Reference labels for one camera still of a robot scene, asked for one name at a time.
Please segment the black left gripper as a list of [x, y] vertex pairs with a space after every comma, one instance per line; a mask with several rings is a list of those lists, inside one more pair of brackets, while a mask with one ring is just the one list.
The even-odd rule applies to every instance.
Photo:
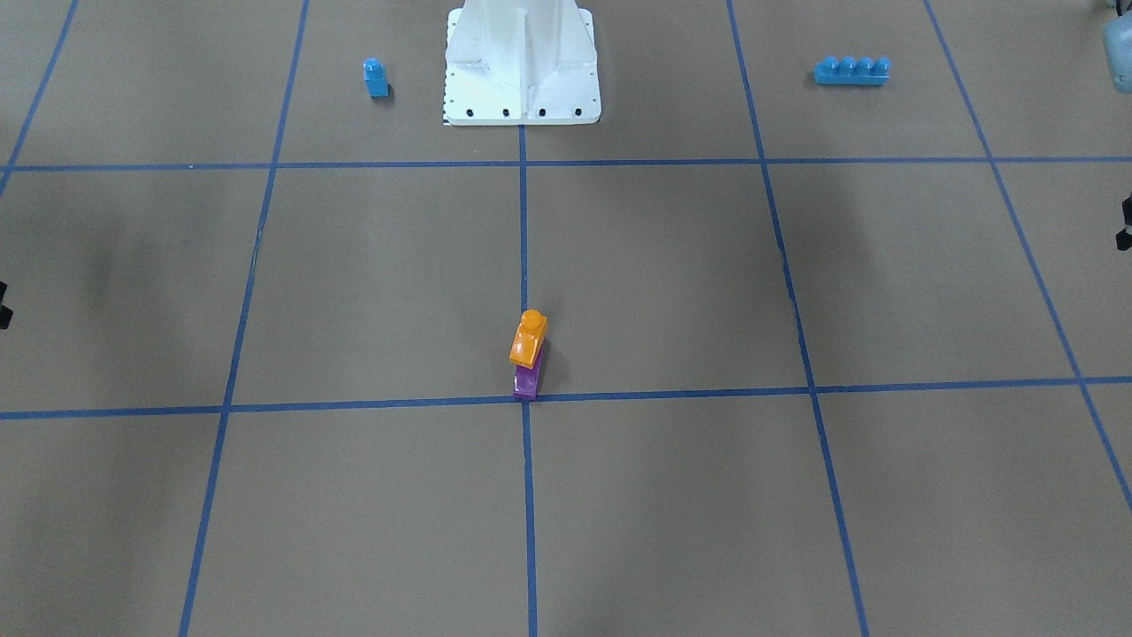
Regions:
[[1127, 195], [1121, 203], [1121, 217], [1123, 229], [1115, 235], [1117, 250], [1127, 251], [1132, 247], [1132, 195]]

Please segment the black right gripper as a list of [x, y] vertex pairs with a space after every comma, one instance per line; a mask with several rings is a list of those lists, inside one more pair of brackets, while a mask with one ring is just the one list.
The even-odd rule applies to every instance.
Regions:
[[7, 330], [12, 322], [12, 309], [11, 307], [5, 305], [5, 293], [7, 293], [8, 285], [3, 281], [0, 282], [0, 330]]

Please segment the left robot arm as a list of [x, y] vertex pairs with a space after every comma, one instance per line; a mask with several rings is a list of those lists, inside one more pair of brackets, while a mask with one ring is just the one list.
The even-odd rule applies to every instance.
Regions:
[[[1129, 96], [1131, 94], [1131, 8], [1129, 1], [1106, 1], [1115, 12], [1115, 17], [1104, 25], [1101, 32], [1106, 62], [1114, 89]], [[1121, 203], [1123, 229], [1115, 235], [1117, 249], [1131, 249], [1131, 195]]]

